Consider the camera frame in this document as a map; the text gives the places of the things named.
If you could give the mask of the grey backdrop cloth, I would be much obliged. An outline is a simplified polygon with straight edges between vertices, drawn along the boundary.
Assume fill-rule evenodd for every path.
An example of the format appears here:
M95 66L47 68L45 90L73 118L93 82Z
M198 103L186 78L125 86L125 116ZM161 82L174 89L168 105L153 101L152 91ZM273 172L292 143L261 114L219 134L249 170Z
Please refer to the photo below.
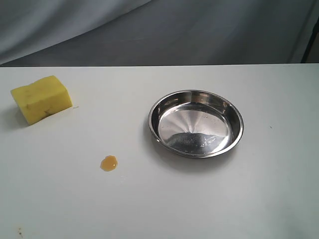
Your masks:
M3 0L0 64L299 63L316 0Z

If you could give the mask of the yellow sponge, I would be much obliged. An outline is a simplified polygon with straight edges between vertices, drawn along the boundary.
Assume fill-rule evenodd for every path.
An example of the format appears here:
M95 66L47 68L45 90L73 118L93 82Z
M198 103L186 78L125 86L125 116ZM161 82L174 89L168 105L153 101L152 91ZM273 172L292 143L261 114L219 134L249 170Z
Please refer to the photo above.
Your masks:
M73 106L66 87L55 76L10 91L29 125Z

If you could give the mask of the orange liquid spill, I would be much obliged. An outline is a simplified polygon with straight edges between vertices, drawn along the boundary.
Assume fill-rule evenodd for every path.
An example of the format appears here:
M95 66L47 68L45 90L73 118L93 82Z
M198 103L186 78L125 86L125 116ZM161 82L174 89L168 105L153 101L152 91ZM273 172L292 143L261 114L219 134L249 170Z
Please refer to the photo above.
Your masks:
M108 155L101 161L100 168L106 172L109 172L114 170L117 165L117 158L113 155Z

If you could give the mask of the round stainless steel dish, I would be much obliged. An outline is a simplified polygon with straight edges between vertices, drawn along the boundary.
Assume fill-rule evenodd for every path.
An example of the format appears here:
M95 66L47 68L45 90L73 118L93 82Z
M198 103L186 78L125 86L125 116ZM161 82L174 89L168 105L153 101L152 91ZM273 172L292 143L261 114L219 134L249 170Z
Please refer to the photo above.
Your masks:
M154 139L174 154L210 158L233 149L244 121L227 99L202 90L181 90L160 98L150 109L148 127Z

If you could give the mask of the black backdrop stand pole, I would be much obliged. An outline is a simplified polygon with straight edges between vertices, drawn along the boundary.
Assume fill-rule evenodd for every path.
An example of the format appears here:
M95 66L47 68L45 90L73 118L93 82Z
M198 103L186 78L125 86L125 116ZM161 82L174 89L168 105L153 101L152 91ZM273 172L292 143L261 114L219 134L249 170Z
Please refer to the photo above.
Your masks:
M301 63L319 62L319 20L313 27L311 37L301 59Z

